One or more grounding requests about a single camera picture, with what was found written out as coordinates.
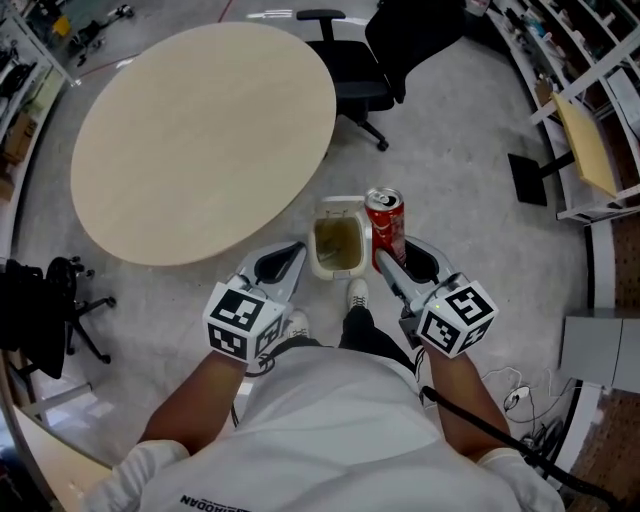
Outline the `red soda can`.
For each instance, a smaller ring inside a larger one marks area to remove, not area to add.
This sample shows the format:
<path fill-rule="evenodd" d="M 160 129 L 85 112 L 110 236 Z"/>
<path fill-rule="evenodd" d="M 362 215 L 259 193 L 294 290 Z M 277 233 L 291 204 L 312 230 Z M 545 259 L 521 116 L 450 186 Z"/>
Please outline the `red soda can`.
<path fill-rule="evenodd" d="M 367 192 L 364 206 L 372 227 L 373 268 L 380 272 L 376 262 L 378 249 L 383 249 L 403 265 L 406 261 L 403 196 L 392 188 L 375 187 Z"/>

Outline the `small beige trash bin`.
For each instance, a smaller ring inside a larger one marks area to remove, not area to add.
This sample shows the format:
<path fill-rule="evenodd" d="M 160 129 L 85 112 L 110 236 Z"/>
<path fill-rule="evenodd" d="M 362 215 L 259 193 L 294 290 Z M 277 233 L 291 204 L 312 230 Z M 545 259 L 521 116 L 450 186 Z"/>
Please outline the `small beige trash bin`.
<path fill-rule="evenodd" d="M 371 261 L 364 196 L 327 196 L 314 210 L 308 233 L 313 274 L 333 281 L 360 277 Z"/>

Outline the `small wooden side table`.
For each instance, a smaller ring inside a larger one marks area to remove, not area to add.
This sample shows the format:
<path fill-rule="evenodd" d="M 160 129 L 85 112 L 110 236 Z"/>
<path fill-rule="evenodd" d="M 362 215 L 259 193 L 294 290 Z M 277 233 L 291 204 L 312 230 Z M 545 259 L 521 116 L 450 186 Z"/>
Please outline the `small wooden side table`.
<path fill-rule="evenodd" d="M 535 160 L 507 154 L 519 202 L 547 206 L 543 180 L 561 169 L 575 164 L 578 177 L 611 198 L 617 197 L 617 187 L 610 159 L 596 123 L 583 110 L 557 93 L 551 94 L 559 115 L 569 151 L 544 166 Z"/>

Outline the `person's right forearm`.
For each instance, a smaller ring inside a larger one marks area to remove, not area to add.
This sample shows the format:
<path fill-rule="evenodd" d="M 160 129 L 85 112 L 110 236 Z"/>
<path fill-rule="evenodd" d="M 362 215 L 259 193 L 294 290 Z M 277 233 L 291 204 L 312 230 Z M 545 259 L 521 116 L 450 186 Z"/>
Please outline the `person's right forearm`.
<path fill-rule="evenodd" d="M 509 426 L 503 413 L 468 355 L 462 354 L 450 359 L 431 346 L 426 346 L 425 349 L 429 357 L 435 391 L 451 403 L 509 434 Z M 477 462 L 487 453 L 504 447 L 499 440 L 443 406 L 438 406 L 438 412 L 446 441 L 462 456 Z"/>

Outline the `white shelf with assorted boxes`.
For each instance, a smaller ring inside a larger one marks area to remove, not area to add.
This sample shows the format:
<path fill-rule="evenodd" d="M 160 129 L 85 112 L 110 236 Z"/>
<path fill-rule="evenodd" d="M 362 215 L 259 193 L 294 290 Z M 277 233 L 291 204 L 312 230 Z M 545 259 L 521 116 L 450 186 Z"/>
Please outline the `white shelf with assorted boxes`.
<path fill-rule="evenodd" d="M 553 174 L 564 196 L 558 219 L 640 214 L 640 0 L 493 0 L 486 16 L 530 93 L 530 122 L 549 140 L 549 162 L 569 151 L 552 93 L 592 118 L 608 153 L 617 197 L 570 164 Z"/>

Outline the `person's left forearm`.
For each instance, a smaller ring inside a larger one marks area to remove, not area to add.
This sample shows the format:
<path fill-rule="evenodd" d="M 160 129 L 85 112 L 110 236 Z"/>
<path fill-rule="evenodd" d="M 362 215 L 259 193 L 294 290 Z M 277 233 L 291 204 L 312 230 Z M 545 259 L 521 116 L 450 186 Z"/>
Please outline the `person's left forearm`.
<path fill-rule="evenodd" d="M 210 353 L 151 415 L 140 440 L 175 441 L 191 455 L 201 451 L 222 431 L 246 370 L 240 361 Z"/>

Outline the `person's white shoe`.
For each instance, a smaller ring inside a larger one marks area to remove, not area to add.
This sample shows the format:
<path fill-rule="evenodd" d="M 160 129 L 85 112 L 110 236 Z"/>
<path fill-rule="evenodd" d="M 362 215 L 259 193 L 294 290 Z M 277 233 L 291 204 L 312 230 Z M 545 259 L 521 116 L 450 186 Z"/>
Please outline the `person's white shoe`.
<path fill-rule="evenodd" d="M 301 310 L 294 310 L 288 318 L 286 338 L 310 338 L 310 325 L 307 315 Z"/>
<path fill-rule="evenodd" d="M 368 308 L 369 288 L 363 278 L 355 278 L 347 287 L 347 307 L 351 310 L 355 307 Z"/>

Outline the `black wheeled floor device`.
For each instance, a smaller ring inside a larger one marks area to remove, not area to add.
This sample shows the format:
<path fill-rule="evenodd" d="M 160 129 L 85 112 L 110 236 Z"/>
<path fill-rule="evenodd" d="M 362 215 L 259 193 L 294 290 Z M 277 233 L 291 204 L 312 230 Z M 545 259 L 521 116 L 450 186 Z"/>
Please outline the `black wheeled floor device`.
<path fill-rule="evenodd" d="M 77 67 L 84 65 L 90 48 L 100 45 L 98 36 L 107 26 L 107 23 L 99 23 L 96 20 L 92 20 L 87 26 L 80 29 L 73 37 L 73 46 L 80 52 L 76 64 Z"/>

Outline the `person's white shirt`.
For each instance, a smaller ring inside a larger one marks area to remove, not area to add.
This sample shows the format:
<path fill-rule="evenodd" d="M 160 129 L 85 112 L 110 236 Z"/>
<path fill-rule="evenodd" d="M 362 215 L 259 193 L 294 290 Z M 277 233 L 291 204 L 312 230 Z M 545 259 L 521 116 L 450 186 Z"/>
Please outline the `person's white shirt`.
<path fill-rule="evenodd" d="M 515 450 L 456 453 L 413 374 L 382 357 L 294 348 L 258 382 L 237 429 L 196 454 L 136 445 L 84 512 L 564 512 Z"/>

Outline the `round wooden table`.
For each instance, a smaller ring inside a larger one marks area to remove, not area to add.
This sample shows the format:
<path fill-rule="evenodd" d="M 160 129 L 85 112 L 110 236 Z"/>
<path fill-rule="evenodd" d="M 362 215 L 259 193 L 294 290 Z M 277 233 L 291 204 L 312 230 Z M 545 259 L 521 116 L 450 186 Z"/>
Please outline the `round wooden table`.
<path fill-rule="evenodd" d="M 118 71 L 91 106 L 71 163 L 76 214 L 130 263 L 210 258 L 299 195 L 335 116 L 329 71 L 296 36 L 251 22 L 181 32 Z"/>

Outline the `person's right white shoe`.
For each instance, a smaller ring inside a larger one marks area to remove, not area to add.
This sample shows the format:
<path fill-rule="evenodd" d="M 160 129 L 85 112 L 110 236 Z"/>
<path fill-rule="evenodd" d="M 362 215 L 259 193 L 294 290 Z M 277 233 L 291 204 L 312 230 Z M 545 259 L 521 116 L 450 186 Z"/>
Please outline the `person's right white shoe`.
<path fill-rule="evenodd" d="M 355 307 L 368 308 L 369 288 L 363 278 L 355 278 L 347 287 L 347 307 L 351 310 Z"/>

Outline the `brown cardboard box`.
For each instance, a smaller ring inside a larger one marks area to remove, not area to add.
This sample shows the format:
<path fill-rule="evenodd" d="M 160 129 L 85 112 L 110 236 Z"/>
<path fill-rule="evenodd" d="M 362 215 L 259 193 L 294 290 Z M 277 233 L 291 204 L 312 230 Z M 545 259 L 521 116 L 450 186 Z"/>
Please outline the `brown cardboard box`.
<path fill-rule="evenodd" d="M 37 127 L 37 121 L 28 113 L 18 113 L 3 144 L 2 156 L 7 162 L 19 164 L 25 160 Z"/>

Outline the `person's left white shoe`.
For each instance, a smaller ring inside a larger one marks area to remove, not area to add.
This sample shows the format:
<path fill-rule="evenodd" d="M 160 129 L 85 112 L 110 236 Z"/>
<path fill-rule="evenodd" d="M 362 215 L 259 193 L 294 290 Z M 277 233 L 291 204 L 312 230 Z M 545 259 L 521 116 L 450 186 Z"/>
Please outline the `person's left white shoe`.
<path fill-rule="evenodd" d="M 307 315 L 301 310 L 294 310 L 288 318 L 286 338 L 310 338 L 310 325 Z"/>

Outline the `grey metal cabinet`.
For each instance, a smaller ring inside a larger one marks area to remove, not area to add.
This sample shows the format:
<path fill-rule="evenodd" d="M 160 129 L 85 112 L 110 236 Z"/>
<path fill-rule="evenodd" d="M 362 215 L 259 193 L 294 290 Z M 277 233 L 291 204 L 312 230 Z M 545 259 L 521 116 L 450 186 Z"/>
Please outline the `grey metal cabinet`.
<path fill-rule="evenodd" d="M 640 394 L 640 312 L 590 309 L 564 320 L 564 375 Z"/>

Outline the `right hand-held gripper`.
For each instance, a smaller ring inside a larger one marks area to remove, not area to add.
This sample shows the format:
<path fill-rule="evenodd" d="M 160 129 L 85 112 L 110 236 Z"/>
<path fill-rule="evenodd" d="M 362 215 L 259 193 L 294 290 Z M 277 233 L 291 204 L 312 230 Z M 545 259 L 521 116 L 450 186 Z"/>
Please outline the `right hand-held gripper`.
<path fill-rule="evenodd" d="M 449 359 L 480 342 L 499 313 L 478 281 L 450 277 L 446 255 L 417 238 L 405 239 L 405 265 L 383 249 L 375 261 L 404 304 L 399 325 L 412 348 L 432 347 Z"/>

